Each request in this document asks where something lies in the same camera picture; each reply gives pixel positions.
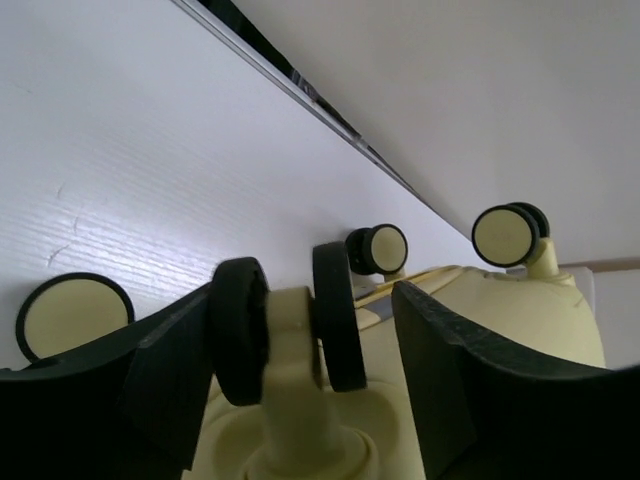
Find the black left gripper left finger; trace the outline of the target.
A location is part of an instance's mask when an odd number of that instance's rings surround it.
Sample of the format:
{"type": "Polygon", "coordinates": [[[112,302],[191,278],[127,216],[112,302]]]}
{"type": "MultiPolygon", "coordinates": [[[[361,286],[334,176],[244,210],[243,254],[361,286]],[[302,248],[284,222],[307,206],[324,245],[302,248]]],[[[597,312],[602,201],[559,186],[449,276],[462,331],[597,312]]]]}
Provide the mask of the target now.
{"type": "Polygon", "coordinates": [[[112,334],[1,372],[4,479],[178,479],[213,375],[208,286],[112,334]]]}

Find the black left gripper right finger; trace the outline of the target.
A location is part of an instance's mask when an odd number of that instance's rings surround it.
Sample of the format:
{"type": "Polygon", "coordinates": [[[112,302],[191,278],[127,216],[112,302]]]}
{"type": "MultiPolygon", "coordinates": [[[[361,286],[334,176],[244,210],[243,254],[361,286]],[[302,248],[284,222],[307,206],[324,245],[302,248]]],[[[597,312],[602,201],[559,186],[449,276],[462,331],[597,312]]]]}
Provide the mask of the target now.
{"type": "Polygon", "coordinates": [[[401,282],[396,335],[430,479],[635,479],[639,370],[553,357],[401,282]]]}

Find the yellow suitcase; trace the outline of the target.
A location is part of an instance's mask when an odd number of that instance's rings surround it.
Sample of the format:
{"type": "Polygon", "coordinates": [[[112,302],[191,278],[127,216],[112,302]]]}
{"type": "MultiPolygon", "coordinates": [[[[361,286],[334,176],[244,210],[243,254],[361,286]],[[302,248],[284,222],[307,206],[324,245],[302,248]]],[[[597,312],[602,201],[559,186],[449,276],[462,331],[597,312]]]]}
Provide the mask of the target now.
{"type": "MultiPolygon", "coordinates": [[[[181,477],[428,478],[395,328],[392,292],[401,282],[518,344],[605,367],[594,315],[559,268],[539,208],[485,210],[472,244],[486,269],[408,276],[403,232],[360,228],[314,247],[311,286],[280,290],[255,258],[220,263],[202,285],[213,375],[193,465],[181,477]]],[[[69,274],[32,292],[16,337],[30,366],[140,320],[116,284],[69,274]]]]}

